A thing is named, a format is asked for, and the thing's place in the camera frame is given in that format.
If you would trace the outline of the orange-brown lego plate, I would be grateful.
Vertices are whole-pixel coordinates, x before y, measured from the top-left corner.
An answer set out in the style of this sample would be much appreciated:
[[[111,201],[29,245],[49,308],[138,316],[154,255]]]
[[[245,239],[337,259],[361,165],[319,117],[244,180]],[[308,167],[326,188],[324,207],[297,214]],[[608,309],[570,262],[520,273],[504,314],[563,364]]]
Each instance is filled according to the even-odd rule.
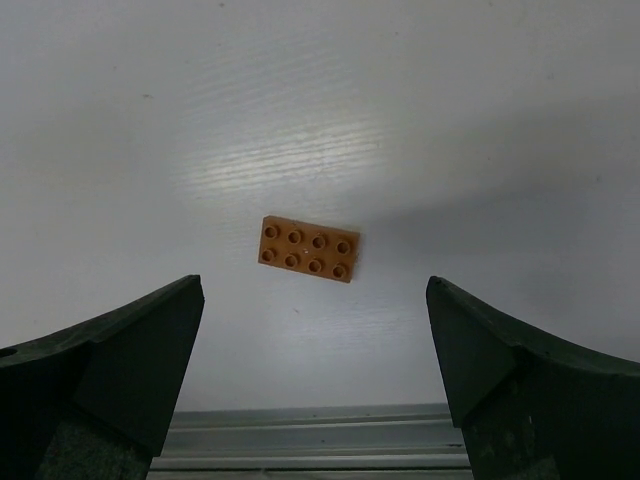
[[[350,283],[361,235],[358,232],[269,215],[262,221],[258,262]]]

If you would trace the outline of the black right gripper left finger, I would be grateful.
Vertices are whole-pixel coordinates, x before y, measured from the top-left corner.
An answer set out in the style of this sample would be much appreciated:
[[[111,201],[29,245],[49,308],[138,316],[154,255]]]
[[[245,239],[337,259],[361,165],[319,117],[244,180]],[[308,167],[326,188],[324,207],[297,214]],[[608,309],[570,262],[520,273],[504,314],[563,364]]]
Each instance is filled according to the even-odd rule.
[[[1,350],[4,479],[144,479],[163,449],[204,310],[187,275]]]

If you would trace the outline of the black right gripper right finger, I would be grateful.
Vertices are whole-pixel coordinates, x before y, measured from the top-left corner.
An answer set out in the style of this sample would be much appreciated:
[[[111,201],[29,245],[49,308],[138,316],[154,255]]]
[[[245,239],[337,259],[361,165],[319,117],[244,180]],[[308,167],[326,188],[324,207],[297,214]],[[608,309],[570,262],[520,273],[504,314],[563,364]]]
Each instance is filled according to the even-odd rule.
[[[426,304],[475,478],[638,478],[638,363],[549,334],[441,277],[429,279]]]

